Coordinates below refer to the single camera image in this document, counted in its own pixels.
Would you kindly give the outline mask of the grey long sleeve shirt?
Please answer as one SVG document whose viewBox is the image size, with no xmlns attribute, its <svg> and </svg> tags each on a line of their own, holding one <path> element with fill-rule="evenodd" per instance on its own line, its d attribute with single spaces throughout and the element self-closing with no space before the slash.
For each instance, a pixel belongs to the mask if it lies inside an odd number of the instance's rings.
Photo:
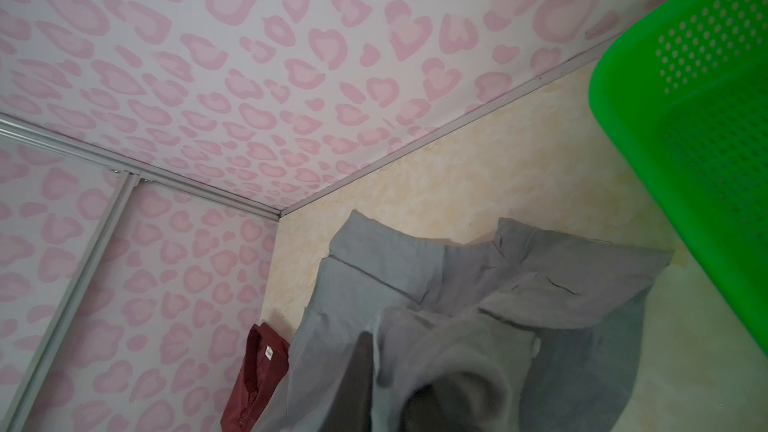
<svg viewBox="0 0 768 432">
<path fill-rule="evenodd" d="M 510 218 L 491 240 L 454 246 L 352 212 L 256 429 L 320 430 L 370 332 L 374 431 L 401 431 L 425 386 L 449 431 L 609 431 L 637 378 L 646 296 L 671 261 Z"/>
</svg>

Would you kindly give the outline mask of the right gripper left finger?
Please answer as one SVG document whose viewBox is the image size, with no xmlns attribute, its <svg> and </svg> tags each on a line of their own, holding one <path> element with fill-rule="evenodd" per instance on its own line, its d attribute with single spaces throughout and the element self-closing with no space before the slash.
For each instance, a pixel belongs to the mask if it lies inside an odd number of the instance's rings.
<svg viewBox="0 0 768 432">
<path fill-rule="evenodd" d="M 362 332 L 320 432 L 370 432 L 373 383 L 373 336 Z"/>
</svg>

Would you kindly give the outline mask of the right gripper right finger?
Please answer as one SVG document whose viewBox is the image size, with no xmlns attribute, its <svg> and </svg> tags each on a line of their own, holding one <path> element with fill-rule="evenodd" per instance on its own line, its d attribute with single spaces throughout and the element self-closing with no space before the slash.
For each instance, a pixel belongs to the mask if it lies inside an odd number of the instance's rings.
<svg viewBox="0 0 768 432">
<path fill-rule="evenodd" d="M 400 430 L 403 432 L 448 432 L 449 429 L 432 386 L 417 390 L 402 409 Z"/>
</svg>

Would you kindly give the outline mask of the maroon long sleeve shirt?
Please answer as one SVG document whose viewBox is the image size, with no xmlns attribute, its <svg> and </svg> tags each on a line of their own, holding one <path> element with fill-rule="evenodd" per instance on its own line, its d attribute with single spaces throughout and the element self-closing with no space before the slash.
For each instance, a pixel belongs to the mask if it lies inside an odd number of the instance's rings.
<svg viewBox="0 0 768 432">
<path fill-rule="evenodd" d="M 245 357 L 220 421 L 224 432 L 253 430 L 289 370 L 289 347 L 267 323 L 250 329 Z"/>
</svg>

